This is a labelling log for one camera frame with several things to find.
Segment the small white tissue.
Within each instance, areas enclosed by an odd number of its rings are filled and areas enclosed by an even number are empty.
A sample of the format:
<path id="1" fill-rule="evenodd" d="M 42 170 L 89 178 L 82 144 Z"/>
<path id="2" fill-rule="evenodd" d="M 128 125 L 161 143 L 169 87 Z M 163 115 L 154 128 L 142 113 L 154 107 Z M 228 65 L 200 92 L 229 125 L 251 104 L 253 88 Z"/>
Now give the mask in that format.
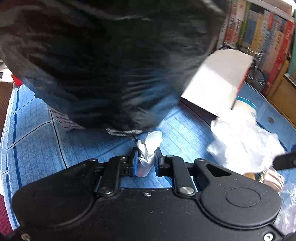
<path id="1" fill-rule="evenodd" d="M 137 141 L 139 151 L 137 177 L 143 178 L 148 175 L 155 163 L 155 151 L 161 145 L 163 133 L 160 131 L 149 132 L 145 140 Z"/>

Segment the white torn cardboard box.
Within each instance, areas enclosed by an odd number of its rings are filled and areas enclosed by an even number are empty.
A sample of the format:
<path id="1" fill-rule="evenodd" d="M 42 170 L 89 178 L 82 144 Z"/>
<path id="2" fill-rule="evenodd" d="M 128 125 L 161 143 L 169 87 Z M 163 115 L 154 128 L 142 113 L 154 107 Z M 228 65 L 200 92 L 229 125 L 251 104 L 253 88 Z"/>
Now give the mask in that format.
<path id="1" fill-rule="evenodd" d="M 201 64 L 181 97 L 220 116 L 232 107 L 252 63 L 252 56 L 238 50 L 215 51 Z"/>

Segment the row of upright books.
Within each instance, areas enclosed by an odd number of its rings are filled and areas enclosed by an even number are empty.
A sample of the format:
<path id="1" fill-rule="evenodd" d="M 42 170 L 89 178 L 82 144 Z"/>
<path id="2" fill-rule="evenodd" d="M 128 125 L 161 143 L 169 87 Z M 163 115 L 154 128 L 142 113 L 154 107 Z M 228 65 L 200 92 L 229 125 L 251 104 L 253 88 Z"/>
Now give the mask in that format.
<path id="1" fill-rule="evenodd" d="M 267 95 L 290 51 L 295 30 L 293 1 L 230 1 L 216 48 L 225 43 L 264 52 L 261 69 Z"/>

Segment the silver coin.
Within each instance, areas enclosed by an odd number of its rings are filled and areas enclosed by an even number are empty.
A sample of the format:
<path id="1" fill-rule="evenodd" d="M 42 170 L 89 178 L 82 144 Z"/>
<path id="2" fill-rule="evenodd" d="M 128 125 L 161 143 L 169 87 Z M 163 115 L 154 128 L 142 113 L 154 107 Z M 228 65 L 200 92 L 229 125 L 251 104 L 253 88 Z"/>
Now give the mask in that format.
<path id="1" fill-rule="evenodd" d="M 268 121 L 269 121 L 270 123 L 274 123 L 274 119 L 271 118 L 271 117 L 268 118 Z"/>

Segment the clear plastic wrapper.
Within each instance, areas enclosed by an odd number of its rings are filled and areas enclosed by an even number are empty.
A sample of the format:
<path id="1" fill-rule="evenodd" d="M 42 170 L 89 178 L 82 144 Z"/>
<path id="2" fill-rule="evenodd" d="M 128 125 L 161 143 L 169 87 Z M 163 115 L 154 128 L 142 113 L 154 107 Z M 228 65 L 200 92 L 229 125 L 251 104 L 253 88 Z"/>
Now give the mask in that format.
<path id="1" fill-rule="evenodd" d="M 288 182 L 280 193 L 282 200 L 280 212 L 276 218 L 275 226 L 285 235 L 295 232 L 296 201 L 295 184 Z"/>

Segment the wooden desk shelf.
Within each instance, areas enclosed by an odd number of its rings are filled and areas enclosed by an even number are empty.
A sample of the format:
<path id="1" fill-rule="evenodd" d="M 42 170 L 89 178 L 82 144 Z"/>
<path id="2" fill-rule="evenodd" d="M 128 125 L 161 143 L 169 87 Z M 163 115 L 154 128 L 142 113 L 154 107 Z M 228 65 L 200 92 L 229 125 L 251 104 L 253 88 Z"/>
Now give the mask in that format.
<path id="1" fill-rule="evenodd" d="M 296 90 L 295 80 L 287 73 L 289 64 L 288 60 L 284 61 L 276 80 L 269 88 L 267 100 L 295 128 Z"/>

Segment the blue checkered tablecloth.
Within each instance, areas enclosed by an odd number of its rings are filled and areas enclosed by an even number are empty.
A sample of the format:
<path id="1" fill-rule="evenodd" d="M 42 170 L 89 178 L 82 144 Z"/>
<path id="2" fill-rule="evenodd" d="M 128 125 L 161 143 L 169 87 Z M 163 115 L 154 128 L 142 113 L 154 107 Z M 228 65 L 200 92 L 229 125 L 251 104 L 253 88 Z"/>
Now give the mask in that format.
<path id="1" fill-rule="evenodd" d="M 207 146 L 213 141 L 212 117 L 180 100 L 158 127 L 163 133 L 161 152 L 186 162 L 213 161 Z M 1 136 L 1 179 L 6 212 L 12 228 L 18 221 L 12 211 L 14 193 L 28 183 L 90 158 L 101 162 L 130 153 L 138 139 L 116 137 L 95 130 L 64 130 L 46 104 L 26 86 L 14 87 Z"/>

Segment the miniature black bicycle model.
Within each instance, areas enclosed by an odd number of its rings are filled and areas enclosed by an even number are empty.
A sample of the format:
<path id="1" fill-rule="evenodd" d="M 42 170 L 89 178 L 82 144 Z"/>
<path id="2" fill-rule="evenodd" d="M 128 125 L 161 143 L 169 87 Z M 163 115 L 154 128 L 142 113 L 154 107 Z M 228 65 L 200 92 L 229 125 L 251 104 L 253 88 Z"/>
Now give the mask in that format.
<path id="1" fill-rule="evenodd" d="M 222 45 L 218 50 L 226 49 L 238 50 L 253 57 L 252 64 L 246 74 L 245 81 L 258 92 L 262 92 L 266 85 L 266 76 L 264 75 L 260 66 L 265 53 L 262 51 L 253 51 L 250 47 L 238 46 L 237 48 L 234 48 L 227 43 Z"/>

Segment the black trash bag bin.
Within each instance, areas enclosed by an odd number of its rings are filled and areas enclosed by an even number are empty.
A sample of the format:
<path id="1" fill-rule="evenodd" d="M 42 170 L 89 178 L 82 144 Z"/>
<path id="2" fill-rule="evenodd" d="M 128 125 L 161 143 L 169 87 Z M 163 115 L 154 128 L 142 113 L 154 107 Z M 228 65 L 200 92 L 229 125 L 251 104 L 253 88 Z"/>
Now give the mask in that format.
<path id="1" fill-rule="evenodd" d="M 158 126 L 210 55 L 230 1 L 1 1 L 1 59 L 83 128 Z"/>

